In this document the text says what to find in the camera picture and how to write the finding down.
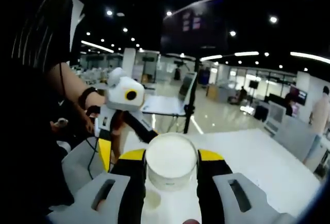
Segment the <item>wristband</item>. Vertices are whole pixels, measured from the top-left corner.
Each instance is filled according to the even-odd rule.
[[[85,104],[86,104],[87,96],[93,92],[97,92],[97,90],[93,87],[87,88],[83,91],[83,93],[78,98],[78,104],[80,105],[80,107],[82,109],[84,109],[84,110],[86,109]]]

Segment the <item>white lid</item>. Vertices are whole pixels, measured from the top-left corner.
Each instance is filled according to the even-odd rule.
[[[178,133],[155,137],[146,150],[149,167],[164,178],[179,178],[193,170],[197,154],[193,144]]]

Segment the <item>yellow trim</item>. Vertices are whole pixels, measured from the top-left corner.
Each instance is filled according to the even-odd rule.
[[[223,161],[223,157],[215,152],[199,149],[202,161]]]
[[[127,99],[127,94],[128,94],[129,92],[135,92],[135,93],[136,93],[136,96],[138,96],[138,92],[136,92],[135,89],[129,89],[129,90],[127,90],[127,91],[125,92],[125,99]]]
[[[132,150],[132,151],[129,151],[129,152],[126,152],[126,153],[122,154],[119,157],[119,159],[142,161],[144,152],[145,152],[145,149]]]
[[[98,153],[103,162],[104,170],[109,171],[110,156],[111,156],[111,141],[99,138],[98,139]]]

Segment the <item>black ceiling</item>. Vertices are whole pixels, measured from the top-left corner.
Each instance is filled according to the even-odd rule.
[[[161,51],[162,19],[166,12],[199,0],[81,1],[85,4],[83,13],[86,16],[77,27],[75,41],[86,40],[108,48],[115,44],[115,51],[118,47],[132,47],[139,43],[144,49]],[[240,51],[259,51],[263,54],[267,51],[271,55],[267,58],[268,63],[262,66],[260,62],[259,66],[273,67],[274,64],[276,68],[279,61],[287,63],[292,59],[290,51],[330,58],[329,3],[330,0],[223,0],[226,30],[235,30],[237,35],[234,38],[227,36],[226,51],[218,53],[228,55]],[[112,16],[106,15],[107,9],[113,12]],[[118,17],[118,12],[125,16]],[[277,24],[270,24],[270,15],[278,17]],[[128,29],[127,33],[123,33],[123,27]],[[86,35],[87,31],[91,32],[90,36]],[[214,53],[206,50],[205,56],[209,55]],[[298,63],[292,60],[295,65],[305,65],[306,62],[310,65],[306,60]],[[328,67],[325,63],[313,65],[323,71],[323,66]]]

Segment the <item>white t-shirt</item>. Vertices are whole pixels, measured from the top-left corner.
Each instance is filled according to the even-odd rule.
[[[330,119],[330,103],[329,96],[323,93],[323,97],[315,103],[313,107],[313,119],[311,127],[314,132],[322,135],[325,129],[326,123]]]

